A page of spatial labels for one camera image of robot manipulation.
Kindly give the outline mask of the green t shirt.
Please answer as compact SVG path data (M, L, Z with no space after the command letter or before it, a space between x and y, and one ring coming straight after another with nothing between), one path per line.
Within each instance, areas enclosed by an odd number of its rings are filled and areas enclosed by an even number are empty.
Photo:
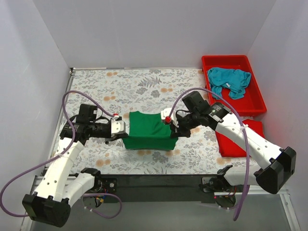
M129 113L129 134L123 139L126 149L170 151L177 141L178 138L171 137L171 129L162 122L159 113Z

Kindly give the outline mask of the red plastic bin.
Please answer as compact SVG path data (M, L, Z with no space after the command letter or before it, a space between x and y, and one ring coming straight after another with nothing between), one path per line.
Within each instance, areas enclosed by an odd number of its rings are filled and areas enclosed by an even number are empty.
M245 55L206 55L201 58L203 64L203 72L205 76L205 85L210 90L210 82L207 76L209 69L219 67L224 69L234 69L249 72L251 80L247 88L245 88L244 97L241 99L232 99L229 96L230 90L223 88L222 97L229 102L239 113L240 116L258 116L267 111L266 105L259 90L252 67Z

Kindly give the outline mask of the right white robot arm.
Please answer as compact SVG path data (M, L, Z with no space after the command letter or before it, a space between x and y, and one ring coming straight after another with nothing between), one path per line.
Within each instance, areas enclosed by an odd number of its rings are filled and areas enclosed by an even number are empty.
M182 93L177 100L186 106L185 116L180 116L175 108L161 111L161 120L169 124L172 137L190 137L191 129L198 126L209 127L222 134L246 152L246 159L254 159L258 166L252 173L249 167L243 170L227 166L216 174L220 190L229 191L234 186L260 186L271 194L277 194L295 172L296 151L291 147L281 148L244 124L236 110L226 101L209 104L199 93L200 88L192 88Z

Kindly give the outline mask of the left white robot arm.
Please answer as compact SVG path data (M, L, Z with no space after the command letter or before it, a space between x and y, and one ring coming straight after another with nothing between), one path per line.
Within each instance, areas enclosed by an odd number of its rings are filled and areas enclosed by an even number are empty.
M37 188L26 194L22 204L33 221L62 227L68 220L71 207L84 194L98 199L116 191L117 180L105 178L95 168L84 168L67 183L76 158L90 138L103 138L105 143L128 136L121 116L97 117L98 107L82 104L79 113L65 123L58 142L56 160L51 161Z

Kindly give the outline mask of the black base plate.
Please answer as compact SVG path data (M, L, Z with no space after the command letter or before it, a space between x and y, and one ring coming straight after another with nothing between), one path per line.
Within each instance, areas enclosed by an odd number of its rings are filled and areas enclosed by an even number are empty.
M105 203L122 202L201 202L215 203L215 193L222 193L229 204L242 185L231 186L221 175L100 175L91 197L105 193Z

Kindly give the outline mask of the folded red t shirt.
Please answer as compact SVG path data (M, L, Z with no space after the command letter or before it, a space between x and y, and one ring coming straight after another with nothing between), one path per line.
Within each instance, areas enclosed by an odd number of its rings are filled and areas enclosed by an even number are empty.
M263 138L265 137L262 122L255 121L252 119L246 119L243 121L243 123L245 125L248 125L250 129L252 129L261 137ZM219 152L222 157L230 157L230 158L246 157L246 152L226 136L216 132L216 138L219 145Z

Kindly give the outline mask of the blue t shirt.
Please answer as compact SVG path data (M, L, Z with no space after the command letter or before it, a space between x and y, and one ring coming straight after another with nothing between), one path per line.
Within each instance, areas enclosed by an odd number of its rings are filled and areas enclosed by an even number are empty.
M229 97L238 100L244 97L252 74L240 69L213 67L207 71L207 76L212 92L222 97L222 90L229 89Z

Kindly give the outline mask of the aluminium rail frame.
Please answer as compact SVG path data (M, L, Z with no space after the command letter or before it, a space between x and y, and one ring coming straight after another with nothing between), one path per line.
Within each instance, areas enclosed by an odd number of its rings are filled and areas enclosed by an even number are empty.
M77 175L78 173L76 173L76 174L70 174L69 176L68 176L68 178L67 178L67 183L70 183L70 182L72 182L75 178L76 178L76 175ZM32 191L31 191L31 193L37 188L37 186L39 185L39 183L41 182L41 180L43 179L43 177L44 176L42 176L42 177L39 177L38 179L36 179L36 181L35 181L35 185L34 185L34 187L33 187L33 189L32 189ZM244 185L242 185L243 186L243 191L242 192L258 192L258 193L268 193L268 192L266 192L265 190L263 190L260 186L257 186L257 185L249 185L248 186L248 189L247 190L245 190L244 189ZM279 190L279 192L278 193L284 193L285 191L287 190L287 188L286 188L286 186L285 186L285 184L284 184L284 186ZM224 208L224 209L230 209L230 208L233 208L233 207L235 207L235 205L236 205L236 203L234 203L234 204L229 204L228 203L228 201L227 201L227 198L226 197L223 197L222 196L222 193L218 193L218 192L216 192L215 194L214 194L214 196L215 196L215 203L217 203L219 206L221 206L222 208ZM82 197L89 197L89 198L91 198L91 196L89 195L89 194L84 194ZM27 229L28 229L28 224L29 223L31 223L33 220L31 220L30 219L30 217L28 216L28 214L26 213L26 217L24 218L24 220L23 220L23 223L22 223L22 226L21 226L21 230L23 230L23 231L26 231Z

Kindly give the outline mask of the floral table cloth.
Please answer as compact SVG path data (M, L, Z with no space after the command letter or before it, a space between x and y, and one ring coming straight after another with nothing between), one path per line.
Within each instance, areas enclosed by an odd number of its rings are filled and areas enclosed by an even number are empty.
M204 86L200 69L81 70L72 80L65 108L73 116L82 103L96 101L128 122L135 111L157 114L175 106L182 112L185 105L177 101L180 94ZM103 174L215 174L227 165L257 165L255 160L222 157L210 128L199 126L191 133L189 138L180 138L172 151L127 150L121 140L105 144L104 139L92 138L75 159L71 174L86 167Z

